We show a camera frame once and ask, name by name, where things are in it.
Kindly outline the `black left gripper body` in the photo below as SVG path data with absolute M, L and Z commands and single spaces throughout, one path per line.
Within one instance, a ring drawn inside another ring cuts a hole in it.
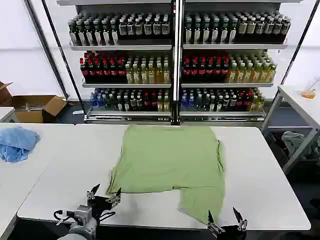
M 87 205 L 91 207 L 91 216 L 93 218 L 101 218 L 103 216 L 115 215 L 115 211 L 111 211 L 113 208 L 113 203 L 110 198 L 103 196 L 95 196 L 87 200 Z

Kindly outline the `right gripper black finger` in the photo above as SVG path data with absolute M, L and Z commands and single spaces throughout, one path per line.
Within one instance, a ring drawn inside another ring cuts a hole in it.
M 213 218 L 210 210 L 208 210 L 207 229 L 210 230 L 212 232 L 212 234 L 221 234 L 221 233 L 225 232 L 225 230 L 222 227 L 218 226 L 214 222 L 214 218 Z
M 246 231 L 247 230 L 247 225 L 248 225 L 248 220 L 244 219 L 239 211 L 237 211 L 234 207 L 232 208 L 234 215 L 236 217 L 236 220 L 238 222 L 238 230 L 239 231 Z

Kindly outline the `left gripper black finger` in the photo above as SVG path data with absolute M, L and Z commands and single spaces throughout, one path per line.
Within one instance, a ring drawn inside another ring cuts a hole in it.
M 119 204 L 121 202 L 121 192 L 122 188 L 120 187 L 115 195 L 108 197 L 105 201 L 109 204 Z
M 86 192 L 86 196 L 88 200 L 93 200 L 95 198 L 95 194 L 98 191 L 99 187 L 100 187 L 100 184 L 97 184 L 91 190 L 88 190 Z

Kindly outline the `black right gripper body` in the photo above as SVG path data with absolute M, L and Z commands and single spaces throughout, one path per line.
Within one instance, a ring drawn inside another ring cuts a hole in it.
M 247 232 L 238 225 L 221 226 L 220 233 L 217 234 L 217 240 L 245 240 Z

